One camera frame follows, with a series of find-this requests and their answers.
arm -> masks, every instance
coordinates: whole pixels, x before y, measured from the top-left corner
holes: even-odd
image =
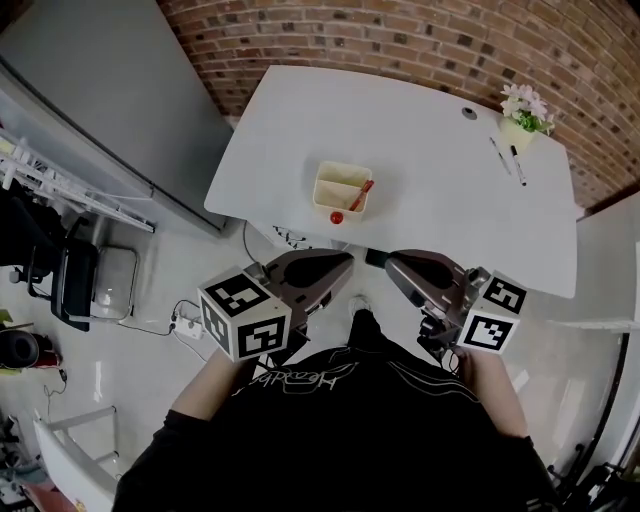
[[[254,360],[234,363],[216,350],[202,370],[180,393],[171,409],[192,418],[209,421],[224,401],[251,378]]]
[[[558,496],[533,447],[527,420],[502,358],[481,350],[456,349],[462,380],[478,397],[502,435],[501,459],[513,481],[510,488],[522,503],[558,505]]]
[[[181,489],[193,484],[189,468],[197,467],[203,437],[215,435],[209,421],[254,369],[255,360],[233,363],[222,350],[214,352],[173,403],[151,445],[118,482],[114,511],[185,506]]]
[[[502,358],[481,350],[456,350],[462,380],[484,406],[502,435],[525,438],[527,420]]]

flower pot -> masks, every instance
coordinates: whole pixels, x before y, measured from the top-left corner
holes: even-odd
[[[500,121],[500,133],[508,146],[515,146],[518,154],[522,154],[537,132],[528,132],[512,119],[503,117]]]

power strip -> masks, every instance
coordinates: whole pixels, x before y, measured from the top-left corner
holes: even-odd
[[[198,320],[190,320],[189,318],[184,318],[176,313],[176,319],[173,320],[172,323],[175,325],[173,330],[178,334],[184,334],[194,340],[202,338],[202,324]]]

yellow object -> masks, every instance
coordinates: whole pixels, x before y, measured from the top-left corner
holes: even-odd
[[[11,142],[0,137],[0,151],[6,153],[7,155],[12,155],[15,148],[16,147],[11,144]]]
[[[511,118],[503,117],[500,121],[500,133],[509,147],[515,146],[518,154],[522,154],[527,149],[527,146],[531,144],[537,132],[528,132],[518,126]]]

white sneaker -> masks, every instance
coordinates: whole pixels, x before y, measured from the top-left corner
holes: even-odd
[[[356,312],[361,309],[371,311],[371,303],[366,295],[358,294],[349,300],[349,315],[351,315],[351,318],[353,319],[356,316]]]

